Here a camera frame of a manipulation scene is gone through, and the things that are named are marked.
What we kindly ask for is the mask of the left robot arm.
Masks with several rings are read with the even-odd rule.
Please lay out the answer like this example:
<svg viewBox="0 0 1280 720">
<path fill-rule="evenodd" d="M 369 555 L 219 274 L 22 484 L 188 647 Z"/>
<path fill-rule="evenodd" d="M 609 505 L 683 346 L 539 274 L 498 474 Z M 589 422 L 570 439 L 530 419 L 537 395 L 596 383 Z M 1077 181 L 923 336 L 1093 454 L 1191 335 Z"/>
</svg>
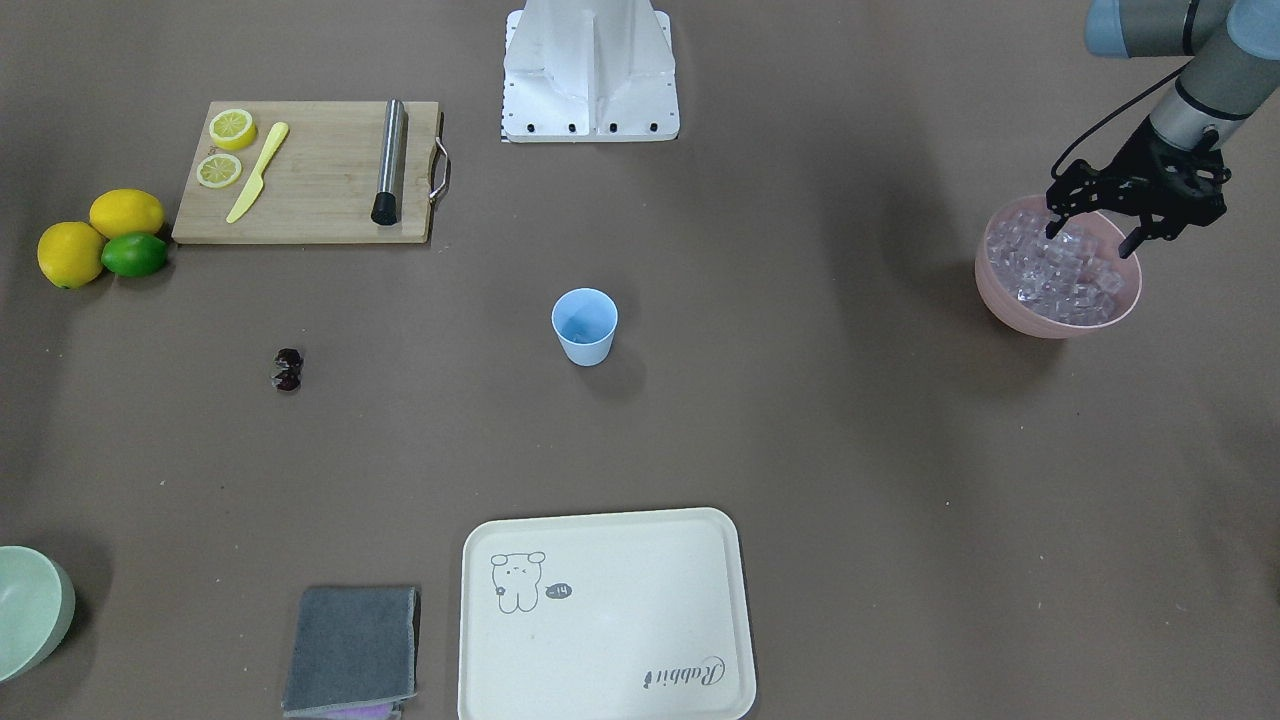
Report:
<svg viewBox="0 0 1280 720">
<path fill-rule="evenodd" d="M 1162 97 L 1102 168 L 1064 154 L 1046 193 L 1053 238 L 1091 211 L 1138 224 L 1119 246 L 1130 256 L 1148 240 L 1175 240 L 1226 211 L 1231 173 L 1222 146 L 1279 82 L 1275 1 L 1093 1 L 1084 41 L 1096 56 L 1184 56 L 1156 83 Z"/>
</svg>

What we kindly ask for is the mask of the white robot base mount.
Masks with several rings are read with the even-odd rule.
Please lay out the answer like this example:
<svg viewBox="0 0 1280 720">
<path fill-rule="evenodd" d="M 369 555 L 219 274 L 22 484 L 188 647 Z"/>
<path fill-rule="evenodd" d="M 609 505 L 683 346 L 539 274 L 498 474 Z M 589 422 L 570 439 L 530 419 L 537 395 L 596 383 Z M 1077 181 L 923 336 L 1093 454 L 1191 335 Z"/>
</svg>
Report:
<svg viewBox="0 0 1280 720">
<path fill-rule="evenodd" d="M 649 1 L 527 1 L 504 23 L 500 138 L 639 143 L 678 137 L 672 23 Z"/>
</svg>

